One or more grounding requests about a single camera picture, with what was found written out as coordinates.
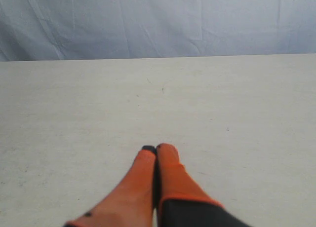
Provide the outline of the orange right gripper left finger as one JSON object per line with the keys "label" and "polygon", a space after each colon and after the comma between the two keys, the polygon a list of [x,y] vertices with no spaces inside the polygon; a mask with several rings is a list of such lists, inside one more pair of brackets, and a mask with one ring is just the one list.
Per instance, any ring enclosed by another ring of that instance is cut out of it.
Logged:
{"label": "orange right gripper left finger", "polygon": [[64,226],[151,227],[156,160],[156,148],[143,146],[120,183],[96,206]]}

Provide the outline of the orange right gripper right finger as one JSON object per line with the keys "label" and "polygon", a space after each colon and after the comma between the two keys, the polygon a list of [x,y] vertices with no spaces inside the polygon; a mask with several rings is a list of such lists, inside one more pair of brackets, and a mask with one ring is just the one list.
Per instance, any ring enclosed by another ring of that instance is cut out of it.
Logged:
{"label": "orange right gripper right finger", "polygon": [[186,172],[177,149],[157,146],[160,174],[158,225],[160,227],[247,227],[225,210]]}

